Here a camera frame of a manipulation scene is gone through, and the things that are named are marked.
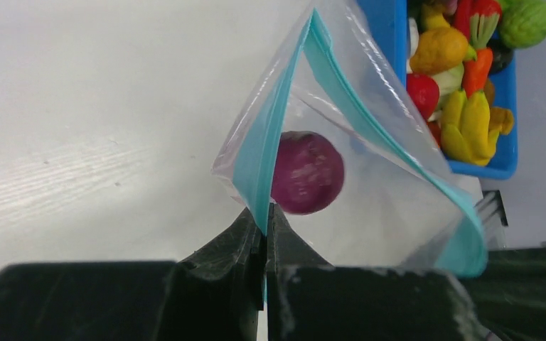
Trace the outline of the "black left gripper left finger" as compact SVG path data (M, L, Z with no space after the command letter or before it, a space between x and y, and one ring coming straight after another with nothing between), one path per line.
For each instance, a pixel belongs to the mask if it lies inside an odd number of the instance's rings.
M256 340L265 244L244 210L181 261L12 264L0 340Z

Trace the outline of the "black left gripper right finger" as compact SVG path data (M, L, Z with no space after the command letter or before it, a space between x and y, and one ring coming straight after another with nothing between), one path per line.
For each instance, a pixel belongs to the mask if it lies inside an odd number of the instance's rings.
M466 289L450 273L333 266L270 205L270 340L484 340Z

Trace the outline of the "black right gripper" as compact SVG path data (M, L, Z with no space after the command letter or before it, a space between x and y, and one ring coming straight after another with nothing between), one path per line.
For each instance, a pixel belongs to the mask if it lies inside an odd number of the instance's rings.
M501 340L546 341L546 248L490 251L486 270L461 284Z

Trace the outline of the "clear zip top bag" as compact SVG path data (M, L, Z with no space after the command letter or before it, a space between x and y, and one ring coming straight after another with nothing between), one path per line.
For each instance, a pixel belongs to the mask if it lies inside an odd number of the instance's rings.
M318 212L285 209L291 227L336 266L483 272L488 250L471 196L363 25L354 1L312 1L252 91L213 175L266 230L280 136L324 137L344 184Z

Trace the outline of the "yellow toy banana bunch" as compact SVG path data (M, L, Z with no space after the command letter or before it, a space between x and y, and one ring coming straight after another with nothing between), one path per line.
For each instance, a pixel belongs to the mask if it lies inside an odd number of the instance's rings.
M487 166L496 153L499 133L489 131L490 107L482 91L470 97L452 92L440 118L441 148L451 160Z

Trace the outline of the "red toy apple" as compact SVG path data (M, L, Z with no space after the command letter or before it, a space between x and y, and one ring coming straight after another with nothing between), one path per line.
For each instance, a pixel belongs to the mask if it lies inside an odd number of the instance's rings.
M437 83L428 75L411 73L407 75L406 89L422 118L428 121L440 98Z

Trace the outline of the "brown toy walnut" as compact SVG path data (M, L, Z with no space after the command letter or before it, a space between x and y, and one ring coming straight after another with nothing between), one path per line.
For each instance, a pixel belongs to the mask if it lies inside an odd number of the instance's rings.
M508 135L513 130L515 118L510 109L502 107L490 108L489 131L498 132L501 135Z

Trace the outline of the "pale green toy cabbage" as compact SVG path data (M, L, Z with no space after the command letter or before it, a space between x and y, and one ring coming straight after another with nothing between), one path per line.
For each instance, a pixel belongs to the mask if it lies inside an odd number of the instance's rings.
M436 82L439 88L439 95L441 97L461 89L463 77L464 64L459 64L449 70L432 75L432 79Z

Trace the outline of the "orange toy carrot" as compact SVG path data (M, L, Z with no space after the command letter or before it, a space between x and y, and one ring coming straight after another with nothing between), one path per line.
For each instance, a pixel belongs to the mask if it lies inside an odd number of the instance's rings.
M490 16L475 13L470 19L471 45L476 51L476 59L465 62L462 88L466 96L484 88L493 62L493 52L487 47L498 25L500 15Z

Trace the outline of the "orange toy citrus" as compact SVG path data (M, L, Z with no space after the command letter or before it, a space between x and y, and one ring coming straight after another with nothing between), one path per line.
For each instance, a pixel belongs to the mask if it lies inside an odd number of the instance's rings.
M413 73L436 75L473 60L477 60L477 53L461 31L452 27L434 28L419 36L409 66Z

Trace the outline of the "green bumpy toy fruit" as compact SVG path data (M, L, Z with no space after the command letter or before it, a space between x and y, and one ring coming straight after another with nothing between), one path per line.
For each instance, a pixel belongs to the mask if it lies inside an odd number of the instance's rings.
M546 38L546 1L500 1L500 39L512 49L530 48Z

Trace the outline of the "white toy garlic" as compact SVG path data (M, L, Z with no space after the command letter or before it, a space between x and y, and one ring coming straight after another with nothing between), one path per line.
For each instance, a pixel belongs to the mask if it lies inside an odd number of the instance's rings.
M416 20L412 17L408 18L408 28L409 28L409 35L408 35L409 45L407 50L406 72L407 74L411 74L412 68L410 66L410 60L416 53L418 45L419 45L419 30L418 30Z

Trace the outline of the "red toy chili pepper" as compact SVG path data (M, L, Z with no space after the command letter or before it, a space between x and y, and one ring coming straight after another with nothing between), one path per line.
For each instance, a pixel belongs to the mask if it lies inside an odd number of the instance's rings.
M457 1L453 27L468 39L490 38L503 15L501 3L493 0Z

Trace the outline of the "blue plastic bin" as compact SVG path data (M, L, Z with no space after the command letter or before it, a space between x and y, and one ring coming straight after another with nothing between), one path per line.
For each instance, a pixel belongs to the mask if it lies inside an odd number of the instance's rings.
M407 1L358 1L374 41L387 58L389 67L402 85L406 84L406 65L410 52L410 33ZM517 131L517 82L516 61L511 60L503 70L490 75L494 97L488 100L490 130L497 136L493 141L495 153L492 159L478 166L461 161L448 160L454 173L494 180L509 179L518 166Z

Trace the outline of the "aluminium table edge rail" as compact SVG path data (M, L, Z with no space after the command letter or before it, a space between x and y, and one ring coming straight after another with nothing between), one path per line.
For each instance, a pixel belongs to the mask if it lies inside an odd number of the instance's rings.
M483 197L476 203L476 209L482 221L486 246L490 250L506 249L505 230L508 221L501 192L483 191Z

